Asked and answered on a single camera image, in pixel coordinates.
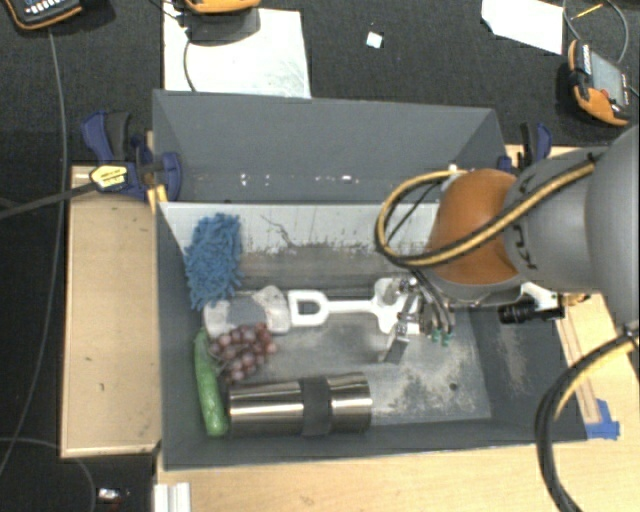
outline stainless steel cup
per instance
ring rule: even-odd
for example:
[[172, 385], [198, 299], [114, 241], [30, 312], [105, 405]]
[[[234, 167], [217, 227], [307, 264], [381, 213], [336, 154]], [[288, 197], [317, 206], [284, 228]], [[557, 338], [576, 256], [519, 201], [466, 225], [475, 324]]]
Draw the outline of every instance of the stainless steel cup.
[[228, 400], [233, 436], [364, 432], [372, 406], [363, 373], [236, 387]]

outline blue microfiber duster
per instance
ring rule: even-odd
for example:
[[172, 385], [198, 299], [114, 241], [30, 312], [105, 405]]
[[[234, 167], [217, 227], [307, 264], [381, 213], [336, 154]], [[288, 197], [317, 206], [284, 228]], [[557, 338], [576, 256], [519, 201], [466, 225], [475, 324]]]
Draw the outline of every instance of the blue microfiber duster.
[[200, 219], [184, 255], [191, 308], [202, 310], [208, 302], [233, 296], [240, 286], [238, 270], [242, 243], [237, 216], [217, 213]]

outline green vegetable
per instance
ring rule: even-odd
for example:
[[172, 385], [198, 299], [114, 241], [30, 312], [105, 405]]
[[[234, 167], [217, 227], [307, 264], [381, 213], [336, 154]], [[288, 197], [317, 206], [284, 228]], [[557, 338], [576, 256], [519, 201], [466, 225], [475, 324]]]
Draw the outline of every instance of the green vegetable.
[[207, 352], [209, 339], [204, 329], [200, 329], [193, 344], [202, 417], [207, 427], [207, 434], [220, 437], [227, 432], [229, 423], [224, 412], [220, 390], [218, 389], [216, 367]]

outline black floor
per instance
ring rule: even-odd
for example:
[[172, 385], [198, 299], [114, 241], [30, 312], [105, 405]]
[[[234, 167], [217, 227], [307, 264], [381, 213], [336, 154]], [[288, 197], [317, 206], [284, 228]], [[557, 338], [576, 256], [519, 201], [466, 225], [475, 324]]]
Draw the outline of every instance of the black floor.
[[[569, 1], [575, 14], [593, 2]], [[638, 84], [640, 4], [619, 2], [631, 27], [623, 64]], [[577, 112], [566, 92], [565, 58], [497, 39], [480, 21], [481, 0], [264, 0], [300, 9], [312, 94], [483, 106], [496, 109], [507, 142], [521, 122], [542, 122], [554, 143], [606, 144], [620, 129]], [[57, 191], [62, 168], [59, 103], [46, 32], [26, 34], [0, 8], [0, 208]], [[576, 20], [601, 53], [615, 57], [623, 32], [612, 10]], [[384, 33], [380, 50], [365, 46]], [[87, 161], [79, 123], [98, 109], [127, 110], [132, 132], [151, 127], [150, 91], [162, 85], [161, 14], [147, 0], [111, 0], [111, 8], [52, 31], [69, 125], [72, 161]], [[634, 100], [634, 123], [638, 122]], [[57, 209], [0, 221], [0, 437], [11, 436], [38, 359], [51, 278]], [[57, 440], [64, 313], [64, 253], [57, 266], [42, 370], [22, 436]], [[0, 458], [6, 442], [0, 442]], [[96, 487], [128, 493], [120, 510], [149, 505], [151, 458], [88, 461]], [[50, 448], [20, 443], [0, 476], [0, 511], [88, 510], [92, 490], [81, 469]]]

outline electronic device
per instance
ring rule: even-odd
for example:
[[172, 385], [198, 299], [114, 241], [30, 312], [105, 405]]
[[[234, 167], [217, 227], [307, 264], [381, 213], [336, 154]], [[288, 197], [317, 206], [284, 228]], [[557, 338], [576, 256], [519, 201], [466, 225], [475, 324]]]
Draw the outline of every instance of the electronic device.
[[260, 0], [172, 0], [178, 23], [196, 44], [223, 45], [241, 41], [260, 30]]
[[85, 9], [81, 0], [4, 0], [16, 25], [23, 30], [49, 27]]
[[631, 118], [626, 75], [578, 40], [569, 45], [568, 58], [570, 86], [580, 108], [600, 121], [625, 126]]
[[255, 7], [260, 0], [173, 0], [178, 10], [184, 8], [196, 14], [219, 14], [224, 12], [241, 11]]

